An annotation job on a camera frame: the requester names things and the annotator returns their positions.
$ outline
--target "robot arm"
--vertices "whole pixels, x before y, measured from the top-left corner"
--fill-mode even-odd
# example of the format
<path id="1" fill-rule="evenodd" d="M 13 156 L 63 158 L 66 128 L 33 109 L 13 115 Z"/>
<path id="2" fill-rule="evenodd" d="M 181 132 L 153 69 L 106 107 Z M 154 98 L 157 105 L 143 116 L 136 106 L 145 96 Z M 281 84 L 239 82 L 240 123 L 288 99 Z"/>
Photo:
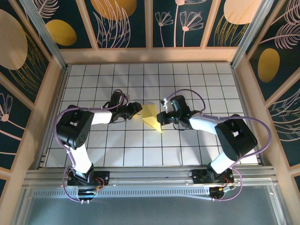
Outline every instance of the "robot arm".
<path id="1" fill-rule="evenodd" d="M 107 102 L 108 108 L 113 108 L 121 99 L 121 92 L 114 92 L 111 100 Z M 121 104 L 111 110 L 93 110 L 93 112 L 83 109 L 76 109 L 66 112 L 59 120 L 56 130 L 58 138 L 69 149 L 68 154 L 73 164 L 73 175 L 82 184 L 93 182 L 94 166 L 91 163 L 85 142 L 90 132 L 90 127 L 95 124 L 114 123 L 118 118 L 130 120 L 142 110 L 141 104 L 137 102 L 126 105 Z"/>
<path id="2" fill-rule="evenodd" d="M 223 152 L 207 168 L 211 180 L 224 173 L 232 164 L 257 145 L 257 139 L 243 119 L 214 120 L 205 118 L 199 111 L 190 111 L 182 95 L 170 99 L 173 111 L 161 112 L 157 120 L 161 125 L 181 124 L 186 129 L 204 130 L 218 136 Z"/>

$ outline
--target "yellow triangular block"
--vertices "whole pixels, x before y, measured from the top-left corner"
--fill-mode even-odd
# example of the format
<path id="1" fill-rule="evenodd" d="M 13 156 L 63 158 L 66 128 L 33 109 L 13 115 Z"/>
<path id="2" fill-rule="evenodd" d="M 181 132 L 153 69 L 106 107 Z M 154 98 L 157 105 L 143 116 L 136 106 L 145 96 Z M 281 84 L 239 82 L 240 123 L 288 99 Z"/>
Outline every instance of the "yellow triangular block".
<path id="1" fill-rule="evenodd" d="M 142 121 L 161 133 L 161 126 L 156 118 L 157 114 L 156 105 L 142 105 Z"/>

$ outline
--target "flower illustration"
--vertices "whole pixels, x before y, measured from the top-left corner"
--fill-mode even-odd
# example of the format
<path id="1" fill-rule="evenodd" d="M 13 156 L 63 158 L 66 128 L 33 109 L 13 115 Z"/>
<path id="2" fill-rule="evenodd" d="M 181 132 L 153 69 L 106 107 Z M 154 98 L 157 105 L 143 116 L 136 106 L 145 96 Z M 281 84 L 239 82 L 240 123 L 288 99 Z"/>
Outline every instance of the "flower illustration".
<path id="1" fill-rule="evenodd" d="M 164 40 L 163 40 L 163 34 L 161 31 L 161 27 L 171 25 L 174 23 L 174 20 L 171 20 L 171 15 L 170 12 L 163 12 L 160 14 L 160 12 L 155 13 L 155 18 L 156 21 L 158 22 L 159 29 L 160 29 L 160 38 L 161 38 L 161 43 L 163 44 L 163 47 L 165 47 Z"/>
<path id="2" fill-rule="evenodd" d="M 198 4 L 198 3 L 202 3 L 205 2 L 206 0 L 175 0 L 176 4 L 178 6 L 183 6 L 184 4 L 188 5 L 188 4 Z"/>
<path id="3" fill-rule="evenodd" d="M 180 22 L 183 30 L 182 47 L 184 47 L 184 38 L 187 31 L 199 30 L 203 28 L 203 23 L 201 22 L 201 20 L 201 12 L 190 12 L 188 16 L 186 11 L 180 13 Z"/>
<path id="4" fill-rule="evenodd" d="M 2 122 L 8 121 L 9 113 L 12 105 L 13 105 L 13 97 L 7 95 L 5 100 L 4 95 L 0 93 L 0 120 Z"/>
<path id="5" fill-rule="evenodd" d="M 191 4 L 199 4 L 206 2 L 206 0 L 175 0 L 177 5 L 176 13 L 175 13 L 175 26 L 174 26 L 174 47 L 176 47 L 176 26 L 177 26 L 177 16 L 178 16 L 178 8 L 183 5 L 191 5 Z"/>
<path id="6" fill-rule="evenodd" d="M 13 97 L 11 97 L 10 95 L 7 95 L 6 99 L 5 99 L 4 95 L 2 93 L 0 93 L 0 122 L 9 122 L 16 127 L 25 130 L 25 128 L 15 124 L 14 122 L 9 120 L 9 114 L 10 114 L 12 105 L 13 105 Z M 3 130 L 0 130 L 0 133 L 6 135 L 8 137 L 14 138 L 16 140 L 19 140 L 19 141 L 21 140 L 20 137 L 9 134 Z"/>

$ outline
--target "white grid tile floor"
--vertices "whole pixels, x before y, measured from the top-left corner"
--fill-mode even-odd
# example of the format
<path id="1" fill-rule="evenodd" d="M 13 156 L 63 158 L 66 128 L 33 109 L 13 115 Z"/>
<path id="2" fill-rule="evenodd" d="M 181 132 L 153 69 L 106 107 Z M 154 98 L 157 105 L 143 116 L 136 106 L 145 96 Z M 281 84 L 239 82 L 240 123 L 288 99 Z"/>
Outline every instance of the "white grid tile floor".
<path id="1" fill-rule="evenodd" d="M 69 105 L 101 107 L 115 89 L 128 93 L 133 101 L 155 104 L 179 89 L 198 92 L 206 103 L 205 113 L 228 116 L 244 115 L 228 63 L 149 63 L 73 65 L 62 97 L 60 112 Z M 191 110 L 201 110 L 195 94 L 178 93 Z M 141 116 L 116 124 L 93 125 L 86 142 L 87 152 L 98 166 L 206 165 L 222 148 L 215 135 L 204 131 L 174 130 L 162 126 L 162 134 L 143 124 Z M 66 152 L 51 139 L 46 167 L 70 165 Z M 242 164 L 258 164 L 256 156 Z"/>

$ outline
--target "yellow circle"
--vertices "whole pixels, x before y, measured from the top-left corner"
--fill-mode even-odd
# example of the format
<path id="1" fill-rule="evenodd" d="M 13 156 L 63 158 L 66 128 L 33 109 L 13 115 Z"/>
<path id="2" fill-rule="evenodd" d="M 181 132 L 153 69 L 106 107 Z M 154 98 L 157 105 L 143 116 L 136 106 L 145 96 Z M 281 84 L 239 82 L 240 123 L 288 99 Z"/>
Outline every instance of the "yellow circle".
<path id="1" fill-rule="evenodd" d="M 124 16 L 120 15 L 117 12 L 117 7 L 115 1 L 118 6 L 123 8 L 127 13 L 127 16 L 130 17 L 136 9 L 136 0 L 90 0 L 95 10 L 104 18 L 109 20 L 120 20 L 123 19 Z"/>
<path id="2" fill-rule="evenodd" d="M 27 48 L 26 33 L 20 23 L 0 9 L 0 65 L 11 70 L 21 68 Z"/>
<path id="3" fill-rule="evenodd" d="M 51 20 L 46 27 L 57 44 L 70 46 L 77 40 L 75 30 L 65 21 Z"/>
<path id="4" fill-rule="evenodd" d="M 280 63 L 280 57 L 276 50 L 267 48 L 259 57 L 258 77 L 262 82 L 270 82 L 276 75 Z"/>
<path id="5" fill-rule="evenodd" d="M 250 23 L 261 0 L 226 0 L 224 4 L 225 19 L 233 24 Z"/>

